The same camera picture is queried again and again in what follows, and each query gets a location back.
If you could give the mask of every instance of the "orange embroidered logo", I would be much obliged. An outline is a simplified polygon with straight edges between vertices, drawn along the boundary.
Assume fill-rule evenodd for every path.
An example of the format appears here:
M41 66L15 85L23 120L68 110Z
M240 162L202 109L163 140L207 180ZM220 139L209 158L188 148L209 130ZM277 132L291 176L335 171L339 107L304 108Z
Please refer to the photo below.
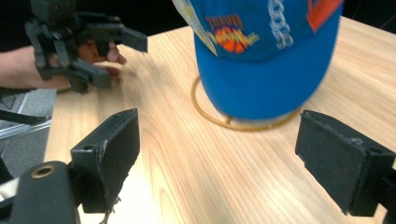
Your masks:
M208 35L215 44L222 46L230 53L236 54L245 52L249 46L260 40L259 36L254 33L246 36L240 29L231 27L220 28L214 34L208 33Z

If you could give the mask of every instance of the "gray floor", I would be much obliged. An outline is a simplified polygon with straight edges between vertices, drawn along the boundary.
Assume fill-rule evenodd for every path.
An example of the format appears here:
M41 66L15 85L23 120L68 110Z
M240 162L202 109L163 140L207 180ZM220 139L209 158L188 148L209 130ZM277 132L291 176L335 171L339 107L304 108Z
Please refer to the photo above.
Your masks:
M35 90L7 96L1 99L0 109L29 116L51 116L55 95L55 90ZM50 120L35 126L0 120L0 156L14 177L43 161L49 128Z

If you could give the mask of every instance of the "wooden table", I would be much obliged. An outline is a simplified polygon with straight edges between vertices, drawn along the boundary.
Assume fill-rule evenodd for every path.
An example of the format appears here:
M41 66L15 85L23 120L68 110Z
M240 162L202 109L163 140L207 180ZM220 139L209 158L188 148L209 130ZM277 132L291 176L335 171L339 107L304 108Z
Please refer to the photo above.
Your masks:
M294 153L299 116L249 133L224 129L196 111L190 28L150 37L149 54L120 50L129 62L114 88L58 93L45 158L69 162L69 149L107 117L138 108L141 154L110 223L382 222L381 206L375 217L345 216L304 168ZM342 19L328 74L302 109L340 119L395 150L395 76L396 35ZM202 86L197 97L217 114Z

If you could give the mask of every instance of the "blue cap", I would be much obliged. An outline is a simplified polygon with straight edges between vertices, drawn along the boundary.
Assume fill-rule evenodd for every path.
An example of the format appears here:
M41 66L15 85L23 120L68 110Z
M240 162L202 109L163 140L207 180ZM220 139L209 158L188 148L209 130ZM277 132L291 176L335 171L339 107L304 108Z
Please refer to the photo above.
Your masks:
M173 0L195 33L198 69L214 107L272 119L300 107L332 57L342 0Z

